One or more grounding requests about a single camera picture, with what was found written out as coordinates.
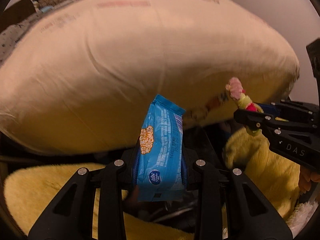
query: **barcode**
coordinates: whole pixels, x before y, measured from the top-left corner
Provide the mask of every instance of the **barcode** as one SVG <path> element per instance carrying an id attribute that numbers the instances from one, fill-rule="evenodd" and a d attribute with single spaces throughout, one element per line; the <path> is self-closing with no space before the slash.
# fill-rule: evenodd
<path id="1" fill-rule="evenodd" d="M 179 115 L 176 115 L 176 114 L 174 114 L 174 117 L 175 117 L 175 119 L 176 119 L 179 132 L 182 134 L 182 133 L 183 133 L 183 129 L 182 129 L 182 117 L 179 116 Z"/>

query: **speckled fabric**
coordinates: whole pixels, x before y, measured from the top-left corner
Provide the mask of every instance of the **speckled fabric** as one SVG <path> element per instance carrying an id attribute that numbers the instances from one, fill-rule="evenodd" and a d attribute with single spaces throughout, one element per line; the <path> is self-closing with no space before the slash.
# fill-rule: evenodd
<path id="1" fill-rule="evenodd" d="M 63 8 L 64 6 L 77 1 L 77 0 L 65 0 L 62 3 L 57 4 L 54 10 L 47 13 L 38 11 L 30 15 L 27 19 L 20 22 L 19 24 L 11 25 L 2 33 L 0 33 L 0 67 L 4 61 L 10 56 L 11 52 L 14 50 L 16 44 L 25 35 L 28 29 L 39 20 L 42 19 L 44 15 L 50 14 L 55 10 Z"/>
<path id="2" fill-rule="evenodd" d="M 34 13 L 19 24 L 10 25 L 2 33 L 0 33 L 0 67 L 9 57 L 15 45 L 19 42 L 28 28 L 34 22 L 41 18 L 42 12 Z"/>

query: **yellow plush toy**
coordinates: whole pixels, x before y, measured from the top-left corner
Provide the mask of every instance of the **yellow plush toy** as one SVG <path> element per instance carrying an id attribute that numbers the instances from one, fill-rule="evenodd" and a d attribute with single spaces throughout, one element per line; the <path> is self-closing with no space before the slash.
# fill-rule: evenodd
<path id="1" fill-rule="evenodd" d="M 231 78 L 229 80 L 229 83 L 226 85 L 226 89 L 227 91 L 229 91 L 230 97 L 233 99 L 239 109 L 246 109 L 248 111 L 263 113 L 262 108 L 253 103 L 250 97 L 244 94 L 245 91 L 238 78 Z M 246 127 L 246 130 L 247 133 L 252 136 L 257 136 L 261 133 L 260 129 L 252 130 L 249 129 L 249 127 Z"/>
<path id="2" fill-rule="evenodd" d="M 239 109 L 263 112 L 254 104 L 238 78 L 226 85 L 230 97 Z M 228 168 L 245 166 L 245 174 L 286 220 L 292 214 L 299 197 L 300 166 L 269 150 L 269 141 L 261 130 L 241 129 L 227 142 L 224 152 Z"/>

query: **black mount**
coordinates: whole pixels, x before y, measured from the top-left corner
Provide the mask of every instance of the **black mount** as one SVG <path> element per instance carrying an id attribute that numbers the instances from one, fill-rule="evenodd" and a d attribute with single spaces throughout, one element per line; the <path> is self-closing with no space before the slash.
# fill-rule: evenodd
<path id="1" fill-rule="evenodd" d="M 307 46 L 314 77 L 320 85 L 320 39 Z M 282 100 L 271 104 L 278 113 L 237 110 L 234 118 L 256 130 L 262 129 L 270 150 L 320 173 L 319 107 Z M 100 190 L 98 239 L 125 240 L 121 189 L 135 184 L 135 148 L 104 169 L 79 169 L 58 192 L 32 227 L 29 240 L 92 240 L 95 191 Z M 182 147 L 186 190 L 199 190 L 195 240 L 222 239 L 221 208 L 226 204 L 228 239 L 291 240 L 284 220 L 240 170 L 227 171 L 217 158 L 203 129 L 184 134 Z M 295 239 L 318 239 L 320 208 Z"/>
<path id="2" fill-rule="evenodd" d="M 241 172 L 226 171 L 218 159 L 204 130 L 196 129 L 194 140 L 203 148 L 197 151 L 183 146 L 187 190 L 199 190 L 197 225 L 194 239 L 222 239 L 221 208 L 228 212 L 229 239 L 289 240 L 290 229 L 271 203 Z M 43 211 L 32 227 L 29 240 L 92 240 L 92 214 L 95 190 L 100 190 L 98 239 L 125 240 L 121 189 L 134 186 L 133 171 L 139 143 L 124 151 L 121 160 L 104 169 L 79 169 Z M 199 156 L 204 162 L 199 166 Z"/>

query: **blue part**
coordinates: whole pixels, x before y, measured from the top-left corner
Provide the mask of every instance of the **blue part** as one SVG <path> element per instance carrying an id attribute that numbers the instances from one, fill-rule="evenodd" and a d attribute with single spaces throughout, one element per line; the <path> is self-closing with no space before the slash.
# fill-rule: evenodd
<path id="1" fill-rule="evenodd" d="M 137 156 L 132 167 L 132 179 L 134 184 L 137 184 L 139 159 L 140 159 L 139 157 L 140 157 L 140 148 L 138 149 Z"/>
<path id="2" fill-rule="evenodd" d="M 48 12 L 48 11 L 51 11 L 52 9 L 53 9 L 53 6 L 48 5 L 48 6 L 44 6 L 44 7 L 41 9 L 41 11 L 42 11 L 43 13 L 46 13 L 46 12 Z"/>
<path id="3" fill-rule="evenodd" d="M 185 110 L 157 95 L 151 103 L 140 140 L 137 185 L 139 201 L 169 201 L 182 197 L 182 115 Z"/>
<path id="4" fill-rule="evenodd" d="M 182 155 L 181 159 L 181 179 L 182 179 L 182 184 L 184 185 L 185 188 L 188 186 L 188 170 L 187 170 L 187 165 L 186 161 L 184 160 L 184 157 Z"/>
<path id="5" fill-rule="evenodd" d="M 280 115 L 281 111 L 273 105 L 259 104 L 259 106 L 262 108 L 263 112 L 266 114 L 272 114 L 274 116 Z"/>

